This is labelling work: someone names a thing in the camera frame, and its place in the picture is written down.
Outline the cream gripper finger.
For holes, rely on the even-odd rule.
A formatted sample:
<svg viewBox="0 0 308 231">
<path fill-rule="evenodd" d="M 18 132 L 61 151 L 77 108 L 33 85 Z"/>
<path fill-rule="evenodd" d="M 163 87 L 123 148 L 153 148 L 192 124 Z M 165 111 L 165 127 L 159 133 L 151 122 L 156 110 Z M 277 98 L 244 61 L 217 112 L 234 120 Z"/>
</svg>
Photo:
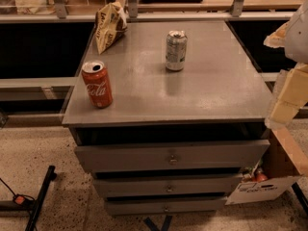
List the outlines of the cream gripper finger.
<svg viewBox="0 0 308 231">
<path fill-rule="evenodd" d="M 280 129 L 289 124 L 299 109 L 308 102 L 308 64 L 297 63 L 290 71 L 277 76 L 265 125 Z"/>
<path fill-rule="evenodd" d="M 275 32 L 265 38 L 263 44 L 270 48 L 284 47 L 288 25 L 288 22 L 281 25 Z"/>
</svg>

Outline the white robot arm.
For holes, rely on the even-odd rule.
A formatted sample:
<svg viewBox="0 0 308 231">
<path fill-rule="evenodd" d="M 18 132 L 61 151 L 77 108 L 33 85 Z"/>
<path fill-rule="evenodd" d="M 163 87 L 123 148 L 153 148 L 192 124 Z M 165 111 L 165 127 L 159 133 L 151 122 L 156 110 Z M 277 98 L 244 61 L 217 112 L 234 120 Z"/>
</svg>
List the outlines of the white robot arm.
<svg viewBox="0 0 308 231">
<path fill-rule="evenodd" d="M 285 56 L 296 62 L 292 70 L 281 70 L 275 81 L 265 124 L 276 130 L 290 123 L 308 102 L 308 1 L 288 22 L 267 36 L 264 45 L 283 47 Z"/>
</svg>

